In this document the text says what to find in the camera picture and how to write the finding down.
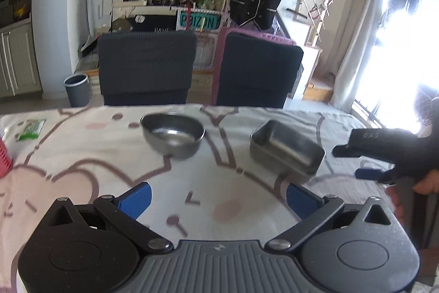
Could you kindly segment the person's right hand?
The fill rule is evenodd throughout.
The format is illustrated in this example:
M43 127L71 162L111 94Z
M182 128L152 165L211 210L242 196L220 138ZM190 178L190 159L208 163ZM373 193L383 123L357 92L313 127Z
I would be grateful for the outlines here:
M413 190L425 196L439 193L439 170L434 169L428 172L421 181L417 182Z

